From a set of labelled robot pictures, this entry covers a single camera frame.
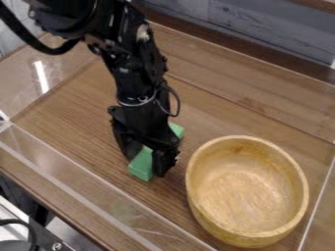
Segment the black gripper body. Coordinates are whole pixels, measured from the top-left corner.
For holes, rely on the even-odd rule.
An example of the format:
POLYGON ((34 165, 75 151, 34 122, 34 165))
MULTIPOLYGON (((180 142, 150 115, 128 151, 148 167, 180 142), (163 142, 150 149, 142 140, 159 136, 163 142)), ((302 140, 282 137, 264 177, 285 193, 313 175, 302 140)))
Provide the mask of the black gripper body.
POLYGON ((155 149, 176 148, 180 139, 168 126, 168 118, 179 113, 170 111, 170 98, 151 96, 146 99, 118 98, 118 105, 107 109, 111 125, 123 124, 143 146, 155 149))

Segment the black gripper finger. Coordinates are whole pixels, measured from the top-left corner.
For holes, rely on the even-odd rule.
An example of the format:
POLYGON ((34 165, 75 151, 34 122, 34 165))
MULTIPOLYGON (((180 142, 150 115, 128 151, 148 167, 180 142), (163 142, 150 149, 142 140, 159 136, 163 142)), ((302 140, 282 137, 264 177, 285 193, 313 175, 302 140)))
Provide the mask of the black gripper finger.
POLYGON ((176 165, 180 151, 176 148, 155 149, 152 152, 154 175, 164 177, 168 170, 176 165))
POLYGON ((136 140, 134 134, 127 130, 123 124, 115 123, 112 125, 112 133, 122 154, 126 159, 131 161, 143 149, 143 144, 136 140))

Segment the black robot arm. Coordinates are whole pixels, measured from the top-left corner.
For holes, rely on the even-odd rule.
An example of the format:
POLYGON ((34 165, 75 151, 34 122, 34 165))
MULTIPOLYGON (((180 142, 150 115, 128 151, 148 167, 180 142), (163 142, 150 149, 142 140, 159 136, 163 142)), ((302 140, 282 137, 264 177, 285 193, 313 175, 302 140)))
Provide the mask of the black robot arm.
POLYGON ((168 58, 156 45, 146 15, 130 0, 24 0, 42 29, 79 39, 102 57, 114 77, 118 104, 108 108, 114 137, 132 160, 152 149, 152 171, 164 176, 176 164, 180 139, 168 125, 179 115, 170 107, 168 58))

